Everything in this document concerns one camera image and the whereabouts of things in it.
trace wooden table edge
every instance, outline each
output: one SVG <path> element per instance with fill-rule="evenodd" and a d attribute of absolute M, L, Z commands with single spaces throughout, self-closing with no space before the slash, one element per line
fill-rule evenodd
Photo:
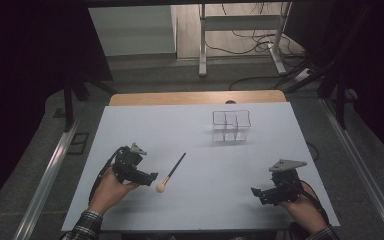
<path fill-rule="evenodd" d="M 236 103 L 286 102 L 279 90 L 204 91 L 115 94 L 108 106 L 225 104 L 229 100 Z"/>

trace aluminum rail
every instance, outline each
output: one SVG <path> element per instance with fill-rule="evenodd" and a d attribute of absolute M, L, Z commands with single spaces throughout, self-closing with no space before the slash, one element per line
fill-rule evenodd
<path fill-rule="evenodd" d="M 336 121 L 335 110 L 330 100 L 320 99 L 320 102 L 326 111 L 336 133 L 338 134 L 339 139 L 341 140 L 341 143 L 343 144 L 352 164 L 354 165 L 357 174 L 359 175 L 370 198 L 372 199 L 373 204 L 375 205 L 382 220 L 384 221 L 384 194 L 382 190 L 364 163 L 364 159 L 361 157 L 348 132 L 342 129 L 338 121 Z"/>
<path fill-rule="evenodd" d="M 45 173 L 39 182 L 36 192 L 18 226 L 17 232 L 13 238 L 14 240 L 27 240 L 30 238 L 43 206 L 45 205 L 46 199 L 48 198 L 49 192 L 51 191 L 52 185 L 54 184 L 55 178 L 58 175 L 59 168 L 61 167 L 68 147 L 70 146 L 70 142 L 76 132 L 79 121 L 81 120 L 83 109 L 84 106 L 81 106 L 80 116 L 74 121 L 71 129 L 62 134 Z"/>

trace clear acrylic box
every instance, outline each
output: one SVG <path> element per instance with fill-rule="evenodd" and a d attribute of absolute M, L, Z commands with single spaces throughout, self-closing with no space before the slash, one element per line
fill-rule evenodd
<path fill-rule="evenodd" d="M 251 127 L 249 111 L 214 111 L 213 141 L 246 141 Z"/>

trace sleeve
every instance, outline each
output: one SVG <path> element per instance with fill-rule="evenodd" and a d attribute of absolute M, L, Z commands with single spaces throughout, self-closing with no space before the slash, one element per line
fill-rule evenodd
<path fill-rule="evenodd" d="M 339 240 L 339 237 L 336 235 L 332 226 L 329 225 L 322 231 L 311 235 L 306 240 Z"/>
<path fill-rule="evenodd" d="M 102 215 L 85 210 L 71 232 L 65 234 L 63 240 L 95 240 L 101 231 Z"/>

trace human hand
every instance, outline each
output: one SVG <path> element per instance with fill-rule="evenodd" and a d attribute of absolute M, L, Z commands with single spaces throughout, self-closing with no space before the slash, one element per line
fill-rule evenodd
<path fill-rule="evenodd" d="M 109 208 L 120 202 L 127 193 L 139 186 L 138 183 L 134 182 L 120 183 L 111 165 L 102 176 L 101 182 L 90 201 L 88 210 L 104 215 Z"/>
<path fill-rule="evenodd" d="M 307 183 L 302 183 L 304 191 L 317 199 L 316 194 Z M 327 227 L 322 214 L 314 206 L 313 202 L 306 196 L 300 194 L 294 202 L 281 202 L 280 206 L 284 207 L 292 218 L 311 235 L 320 232 Z"/>

